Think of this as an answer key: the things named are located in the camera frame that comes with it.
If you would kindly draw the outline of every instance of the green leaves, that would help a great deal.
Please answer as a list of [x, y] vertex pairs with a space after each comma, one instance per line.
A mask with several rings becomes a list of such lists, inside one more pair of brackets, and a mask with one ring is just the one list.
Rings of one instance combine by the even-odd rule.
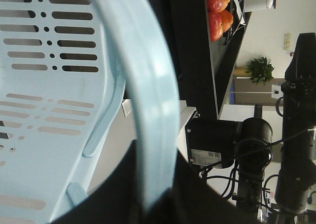
[[272, 71], [274, 67], [271, 65], [271, 60], [266, 57], [255, 58], [247, 62], [248, 69], [246, 73], [251, 74], [251, 81], [253, 83], [263, 83], [273, 79]]

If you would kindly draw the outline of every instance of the white label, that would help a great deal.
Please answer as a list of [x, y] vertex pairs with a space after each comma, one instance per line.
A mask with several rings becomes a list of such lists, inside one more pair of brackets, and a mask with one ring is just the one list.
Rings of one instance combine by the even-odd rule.
[[[221, 153], [218, 152], [191, 149], [191, 154], [193, 160], [192, 163], [199, 166], [208, 166], [222, 160]], [[222, 165], [219, 164], [214, 167], [222, 168]]]

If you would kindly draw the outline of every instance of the black fabric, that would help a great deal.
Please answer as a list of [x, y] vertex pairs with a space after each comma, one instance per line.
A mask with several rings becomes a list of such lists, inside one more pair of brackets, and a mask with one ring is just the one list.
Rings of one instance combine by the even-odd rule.
[[111, 176], [84, 202], [54, 224], [259, 224], [222, 199], [178, 152], [174, 187], [145, 220], [135, 195], [135, 143]]

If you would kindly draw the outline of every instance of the potted plant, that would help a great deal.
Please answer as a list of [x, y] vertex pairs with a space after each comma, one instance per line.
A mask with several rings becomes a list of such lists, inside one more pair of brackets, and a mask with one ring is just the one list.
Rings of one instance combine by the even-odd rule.
[[274, 67], [271, 65], [271, 60], [266, 57], [254, 58], [247, 62], [247, 66], [236, 67], [233, 76], [250, 77], [253, 83], [263, 83], [273, 79], [272, 71]]

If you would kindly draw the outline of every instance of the light blue plastic chair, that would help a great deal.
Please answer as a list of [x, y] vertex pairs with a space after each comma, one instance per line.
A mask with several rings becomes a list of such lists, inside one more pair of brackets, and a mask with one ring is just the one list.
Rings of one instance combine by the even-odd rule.
[[149, 211], [172, 186], [179, 108], [147, 1], [0, 0], [0, 44], [0, 223], [49, 223], [87, 197], [124, 78]]

